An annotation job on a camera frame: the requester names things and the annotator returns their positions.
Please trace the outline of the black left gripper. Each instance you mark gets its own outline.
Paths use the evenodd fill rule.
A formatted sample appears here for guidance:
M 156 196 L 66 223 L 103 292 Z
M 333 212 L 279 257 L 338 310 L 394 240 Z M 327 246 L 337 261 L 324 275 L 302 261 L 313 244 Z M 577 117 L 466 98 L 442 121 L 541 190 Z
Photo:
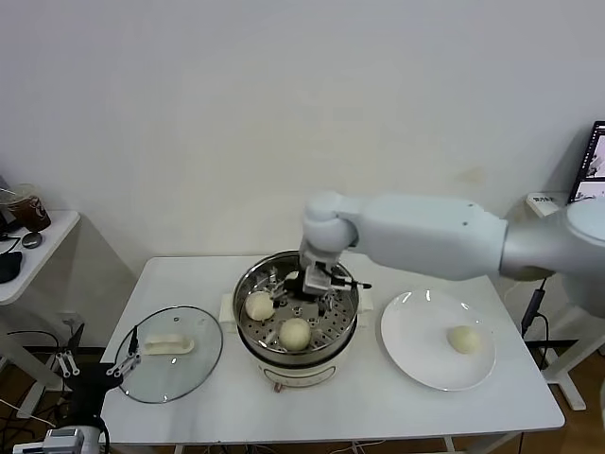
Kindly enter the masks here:
M 55 355 L 61 375 L 69 377 L 68 387 L 72 390 L 68 415 L 77 419 L 99 416 L 107 392 L 118 388 L 123 383 L 123 378 L 141 362 L 138 326 L 135 325 L 127 335 L 127 353 L 121 360 L 116 360 L 114 365 L 86 363 L 78 368 L 75 354 L 79 348 L 84 326 L 85 323 L 81 323 Z

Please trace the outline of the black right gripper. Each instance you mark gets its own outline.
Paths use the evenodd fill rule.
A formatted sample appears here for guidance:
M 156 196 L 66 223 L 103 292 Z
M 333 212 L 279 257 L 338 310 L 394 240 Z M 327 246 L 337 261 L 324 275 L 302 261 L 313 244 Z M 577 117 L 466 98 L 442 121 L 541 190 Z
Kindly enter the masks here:
M 272 303 L 279 304 L 287 298 L 303 302 L 316 302 L 320 299 L 320 317 L 330 314 L 345 314 L 343 290 L 316 290 L 304 287 L 305 273 L 299 272 L 296 278 L 286 278 L 269 291 Z

